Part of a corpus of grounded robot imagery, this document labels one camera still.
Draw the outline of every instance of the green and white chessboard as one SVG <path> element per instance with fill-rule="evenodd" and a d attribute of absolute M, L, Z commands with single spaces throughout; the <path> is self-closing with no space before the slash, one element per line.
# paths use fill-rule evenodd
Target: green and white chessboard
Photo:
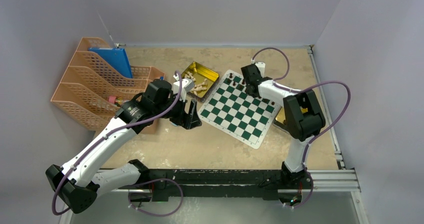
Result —
<path fill-rule="evenodd" d="M 198 113 L 202 121 L 258 149 L 280 106 L 247 95 L 245 88 L 243 76 L 228 70 Z"/>

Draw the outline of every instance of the blue folder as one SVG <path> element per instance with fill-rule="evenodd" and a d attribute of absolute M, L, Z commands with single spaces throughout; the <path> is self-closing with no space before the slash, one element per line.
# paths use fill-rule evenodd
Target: blue folder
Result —
<path fill-rule="evenodd" d="M 133 78 L 130 62 L 123 48 L 89 48 L 89 51 L 97 53 L 116 71 L 126 78 Z"/>

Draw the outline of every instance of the gray wall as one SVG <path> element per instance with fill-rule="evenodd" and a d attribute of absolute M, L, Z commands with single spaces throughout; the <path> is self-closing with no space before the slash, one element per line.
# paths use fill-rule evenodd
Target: gray wall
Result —
<path fill-rule="evenodd" d="M 1 223 L 58 223 L 45 170 L 93 134 L 49 101 L 82 36 L 108 37 L 88 0 L 0 0 Z"/>
<path fill-rule="evenodd" d="M 310 45 L 340 0 L 95 0 L 115 42 Z"/>
<path fill-rule="evenodd" d="M 423 223 L 424 0 L 341 0 L 316 43 L 322 80 L 352 103 L 336 125 L 371 223 Z M 335 117 L 345 95 L 324 89 Z"/>

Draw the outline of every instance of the yellow tray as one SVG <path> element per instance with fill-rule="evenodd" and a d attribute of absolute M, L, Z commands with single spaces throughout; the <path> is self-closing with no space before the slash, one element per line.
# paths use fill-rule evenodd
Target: yellow tray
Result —
<path fill-rule="evenodd" d="M 220 75 L 212 69 L 207 68 L 197 62 L 191 63 L 184 70 L 184 72 L 181 74 L 183 78 L 187 74 L 187 72 L 192 73 L 193 77 L 196 79 L 196 81 L 194 82 L 195 84 L 203 83 L 205 78 L 207 79 L 207 90 L 199 91 L 197 92 L 197 95 L 195 95 L 193 92 L 188 93 L 191 98 L 195 98 L 198 102 L 203 103 L 214 89 L 215 85 L 217 84 L 217 81 L 220 78 Z"/>

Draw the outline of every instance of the beige table surface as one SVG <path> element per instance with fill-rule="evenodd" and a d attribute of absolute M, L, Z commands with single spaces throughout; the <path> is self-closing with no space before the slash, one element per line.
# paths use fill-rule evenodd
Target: beige table surface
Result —
<path fill-rule="evenodd" d="M 228 69 L 241 73 L 250 64 L 257 48 L 126 48 L 133 66 L 154 66 L 174 82 L 177 69 L 183 72 L 193 61 L 223 75 Z M 306 49 L 284 49 L 290 59 L 290 72 L 280 83 L 298 89 L 316 83 Z M 266 63 L 265 75 L 280 77 L 287 66 L 284 57 L 273 50 L 258 55 Z M 280 169 L 289 151 L 290 136 L 272 126 L 262 145 L 255 150 L 230 135 L 204 122 L 201 127 L 185 130 L 161 119 L 155 134 L 139 134 L 124 144 L 103 166 L 117 168 L 139 159 L 149 168 L 178 169 Z M 311 170 L 338 169 L 329 133 L 311 147 L 307 165 Z"/>

